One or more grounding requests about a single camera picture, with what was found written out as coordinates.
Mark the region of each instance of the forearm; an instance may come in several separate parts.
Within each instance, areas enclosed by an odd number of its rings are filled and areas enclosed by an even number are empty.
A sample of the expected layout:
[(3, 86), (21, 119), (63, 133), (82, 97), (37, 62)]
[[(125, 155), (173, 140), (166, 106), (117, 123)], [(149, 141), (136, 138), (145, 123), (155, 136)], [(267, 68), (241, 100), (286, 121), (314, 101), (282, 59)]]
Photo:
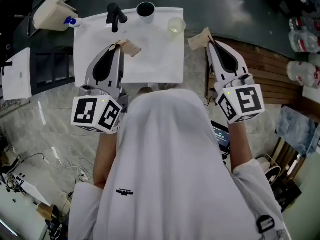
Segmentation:
[(98, 149), (93, 167), (93, 183), (104, 189), (112, 165), (117, 155), (118, 134), (100, 134)]
[(244, 122), (232, 123), (228, 125), (231, 148), (231, 169), (232, 171), (239, 165), (245, 164), (252, 159), (249, 146), (246, 126)]

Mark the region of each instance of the white shirt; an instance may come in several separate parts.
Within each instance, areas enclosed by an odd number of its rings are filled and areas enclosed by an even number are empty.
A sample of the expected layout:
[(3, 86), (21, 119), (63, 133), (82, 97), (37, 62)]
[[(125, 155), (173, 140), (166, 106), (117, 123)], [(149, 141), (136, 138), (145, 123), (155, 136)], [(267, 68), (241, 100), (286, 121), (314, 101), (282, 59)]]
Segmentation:
[[(253, 159), (233, 174), (266, 205), (275, 229), (283, 229), (259, 163)], [(131, 103), (104, 190), (76, 184), (68, 237), (257, 240), (261, 235), (223, 163), (202, 101), (192, 91), (172, 89)]]

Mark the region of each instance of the white bucket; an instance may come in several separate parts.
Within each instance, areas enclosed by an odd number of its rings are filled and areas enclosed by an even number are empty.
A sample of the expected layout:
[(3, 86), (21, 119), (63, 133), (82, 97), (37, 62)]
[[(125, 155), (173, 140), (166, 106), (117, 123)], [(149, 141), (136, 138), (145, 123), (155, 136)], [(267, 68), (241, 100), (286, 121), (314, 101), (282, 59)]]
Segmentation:
[(34, 27), (42, 30), (65, 31), (69, 27), (64, 24), (67, 17), (78, 18), (76, 9), (61, 0), (46, 0), (33, 16)]

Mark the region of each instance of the blue spray nozzle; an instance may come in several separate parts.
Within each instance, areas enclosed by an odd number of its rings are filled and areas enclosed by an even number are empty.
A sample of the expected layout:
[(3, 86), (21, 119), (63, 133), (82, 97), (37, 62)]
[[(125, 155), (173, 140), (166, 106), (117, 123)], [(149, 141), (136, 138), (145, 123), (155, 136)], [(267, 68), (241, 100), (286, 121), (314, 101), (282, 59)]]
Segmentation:
[(71, 16), (67, 17), (63, 24), (71, 24), (75, 25), (77, 23), (77, 20), (75, 18), (72, 18)]

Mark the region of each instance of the white marker cube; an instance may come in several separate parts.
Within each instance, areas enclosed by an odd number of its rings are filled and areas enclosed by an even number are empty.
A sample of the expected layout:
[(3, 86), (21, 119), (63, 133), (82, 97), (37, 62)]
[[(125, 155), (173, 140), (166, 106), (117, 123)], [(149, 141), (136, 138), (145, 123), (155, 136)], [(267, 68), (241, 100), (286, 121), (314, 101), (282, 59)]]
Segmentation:
[(259, 84), (223, 88), (216, 103), (230, 124), (250, 120), (265, 111)]
[(122, 107), (109, 95), (73, 99), (71, 124), (90, 132), (113, 134)]

